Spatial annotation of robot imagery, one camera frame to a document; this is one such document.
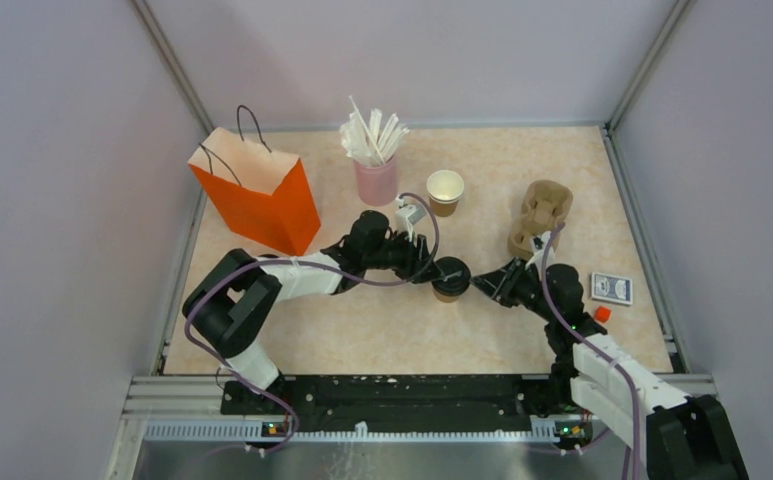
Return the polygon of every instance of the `pink cup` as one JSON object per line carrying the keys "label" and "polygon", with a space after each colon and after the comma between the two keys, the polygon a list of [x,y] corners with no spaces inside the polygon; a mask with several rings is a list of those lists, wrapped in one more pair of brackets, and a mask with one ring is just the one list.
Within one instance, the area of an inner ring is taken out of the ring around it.
{"label": "pink cup", "polygon": [[398,160],[394,156],[385,165],[366,167],[354,160],[357,193],[372,207],[388,205],[398,196]]}

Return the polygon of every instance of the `orange paper bag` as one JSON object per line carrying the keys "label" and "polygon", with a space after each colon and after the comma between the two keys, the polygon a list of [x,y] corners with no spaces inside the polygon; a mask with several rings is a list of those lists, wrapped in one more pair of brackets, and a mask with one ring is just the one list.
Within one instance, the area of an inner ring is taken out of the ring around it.
{"label": "orange paper bag", "polygon": [[230,230],[288,255],[306,253],[321,221],[300,157],[216,128],[189,167]]}

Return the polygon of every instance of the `beige table surface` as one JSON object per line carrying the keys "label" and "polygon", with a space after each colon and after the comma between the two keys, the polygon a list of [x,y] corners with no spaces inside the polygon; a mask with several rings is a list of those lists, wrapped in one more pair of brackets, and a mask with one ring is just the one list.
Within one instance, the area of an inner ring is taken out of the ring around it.
{"label": "beige table surface", "polygon": [[[345,157],[339,134],[265,137],[272,148],[303,159],[322,221],[308,253],[338,241],[368,208],[356,195],[351,160]],[[427,177],[438,169],[456,170],[465,179],[456,213],[440,219],[440,254],[463,259],[473,274],[509,261],[507,233],[532,181],[551,179],[571,188],[574,202],[557,261],[578,269],[587,292],[592,271],[632,278],[634,304],[609,305],[613,314],[607,328],[646,367],[671,371],[597,127],[414,130],[398,151],[398,160],[400,191],[424,194]],[[394,207],[377,210],[392,218]],[[419,229],[432,241],[429,219],[420,222]],[[254,256],[274,253],[230,232],[208,201],[185,292],[233,248]],[[394,275],[377,271],[368,278],[387,280]],[[588,299],[585,303],[590,312],[600,305]],[[217,362],[186,340],[184,322],[181,316],[165,373],[215,373]],[[543,325],[526,309],[501,307],[474,288],[459,301],[444,304],[435,299],[429,284],[359,285],[342,295],[278,303],[259,341],[286,374],[543,373],[553,361]]]}

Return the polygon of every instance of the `small orange cube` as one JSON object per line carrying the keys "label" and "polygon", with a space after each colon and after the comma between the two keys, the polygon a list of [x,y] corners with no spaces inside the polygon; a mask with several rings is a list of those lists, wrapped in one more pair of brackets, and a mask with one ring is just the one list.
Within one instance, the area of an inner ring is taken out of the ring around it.
{"label": "small orange cube", "polygon": [[610,315],[612,315],[613,311],[610,310],[607,307],[598,307],[595,310],[595,320],[598,321],[598,323],[607,323],[610,320]]}

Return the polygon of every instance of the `white wall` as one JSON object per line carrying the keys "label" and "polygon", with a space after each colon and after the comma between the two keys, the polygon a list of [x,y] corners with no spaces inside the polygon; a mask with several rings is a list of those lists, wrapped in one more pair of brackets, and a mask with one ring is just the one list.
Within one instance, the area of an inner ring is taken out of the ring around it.
{"label": "white wall", "polygon": [[199,137],[126,1],[0,1],[0,478],[102,475]]}
{"label": "white wall", "polygon": [[773,478],[773,2],[698,2],[620,135],[687,353]]}
{"label": "white wall", "polygon": [[213,121],[606,120],[673,0],[151,0]]}

